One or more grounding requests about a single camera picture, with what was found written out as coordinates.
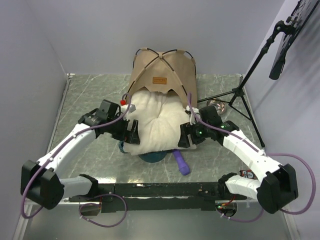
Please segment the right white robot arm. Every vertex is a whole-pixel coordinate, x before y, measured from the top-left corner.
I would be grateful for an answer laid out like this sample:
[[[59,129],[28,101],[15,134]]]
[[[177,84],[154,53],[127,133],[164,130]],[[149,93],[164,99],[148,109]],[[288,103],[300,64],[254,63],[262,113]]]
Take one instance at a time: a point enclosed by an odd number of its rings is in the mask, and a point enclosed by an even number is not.
[[[222,121],[215,107],[187,106],[185,111],[190,120],[180,125],[178,147],[189,148],[211,139],[234,153],[256,176],[250,179],[237,173],[224,175],[218,187],[221,198],[242,195],[257,200],[266,212],[274,214],[299,196],[295,169],[267,156],[236,124]]]

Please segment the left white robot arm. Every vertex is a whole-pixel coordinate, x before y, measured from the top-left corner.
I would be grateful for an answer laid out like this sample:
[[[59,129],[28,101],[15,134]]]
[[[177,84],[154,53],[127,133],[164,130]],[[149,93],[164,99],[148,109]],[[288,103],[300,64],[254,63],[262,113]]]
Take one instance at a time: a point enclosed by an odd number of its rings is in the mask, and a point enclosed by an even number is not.
[[[28,160],[21,168],[20,193],[41,207],[51,210],[62,199],[82,196],[87,201],[99,195],[99,182],[87,174],[64,178],[68,163],[103,134],[123,143],[138,145],[138,120],[129,119],[134,104],[103,100],[98,108],[82,115],[73,130],[53,150],[37,161]]]

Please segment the white fluffy cushion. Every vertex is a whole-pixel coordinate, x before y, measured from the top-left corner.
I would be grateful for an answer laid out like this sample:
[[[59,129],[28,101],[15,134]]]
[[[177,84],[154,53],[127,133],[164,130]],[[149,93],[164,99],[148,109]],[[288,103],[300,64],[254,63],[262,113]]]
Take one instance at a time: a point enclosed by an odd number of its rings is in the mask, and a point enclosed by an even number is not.
[[[188,123],[190,116],[174,91],[164,94],[143,88],[133,94],[131,103],[135,105],[135,111],[128,119],[138,120],[140,144],[125,142],[125,152],[137,156],[180,148],[180,125]]]

